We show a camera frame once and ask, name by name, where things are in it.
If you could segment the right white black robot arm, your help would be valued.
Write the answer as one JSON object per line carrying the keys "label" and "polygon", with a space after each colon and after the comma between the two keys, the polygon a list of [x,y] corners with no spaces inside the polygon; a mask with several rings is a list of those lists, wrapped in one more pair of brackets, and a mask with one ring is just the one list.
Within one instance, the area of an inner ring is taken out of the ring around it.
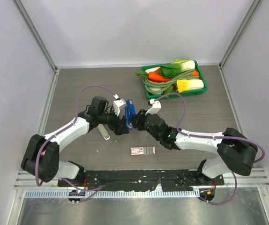
{"label": "right white black robot arm", "polygon": [[197,133],[168,126],[157,114],[140,110],[131,118],[133,128],[147,131],[169,150],[200,150],[217,154],[216,158],[203,160],[196,172],[201,185],[209,184],[224,173],[249,176],[258,148],[249,143],[238,130],[227,128],[220,133]]}

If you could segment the blue stapler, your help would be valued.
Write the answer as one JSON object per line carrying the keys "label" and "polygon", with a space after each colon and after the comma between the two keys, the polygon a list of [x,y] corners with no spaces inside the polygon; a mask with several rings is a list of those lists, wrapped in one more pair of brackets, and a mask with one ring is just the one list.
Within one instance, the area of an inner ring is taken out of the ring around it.
{"label": "blue stapler", "polygon": [[126,127],[128,130],[133,129],[131,118],[136,115],[135,107],[132,100],[126,100],[125,107],[125,117],[126,117]]}

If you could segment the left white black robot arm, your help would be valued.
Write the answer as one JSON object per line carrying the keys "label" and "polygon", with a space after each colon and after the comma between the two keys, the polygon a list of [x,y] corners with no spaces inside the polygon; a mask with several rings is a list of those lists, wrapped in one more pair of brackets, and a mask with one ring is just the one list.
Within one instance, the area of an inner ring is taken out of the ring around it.
{"label": "left white black robot arm", "polygon": [[33,135],[22,159],[21,169],[35,176],[39,183],[59,178],[68,180],[74,187],[81,186],[85,180],[84,167],[72,161],[60,161],[61,151],[98,125],[107,125],[115,135],[127,134],[126,117],[119,117],[126,105],[125,100],[118,98],[109,106],[106,98],[95,96],[91,104],[68,124],[46,135]]}

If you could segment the white beige stapler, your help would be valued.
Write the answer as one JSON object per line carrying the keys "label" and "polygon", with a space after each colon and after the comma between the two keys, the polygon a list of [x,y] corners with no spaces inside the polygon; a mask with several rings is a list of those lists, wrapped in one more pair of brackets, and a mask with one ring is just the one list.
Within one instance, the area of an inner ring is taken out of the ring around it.
{"label": "white beige stapler", "polygon": [[105,126],[103,124],[99,124],[97,126],[100,134],[102,135],[102,137],[105,139],[105,140],[109,140],[110,139],[110,135],[108,133],[108,131],[106,130]]}

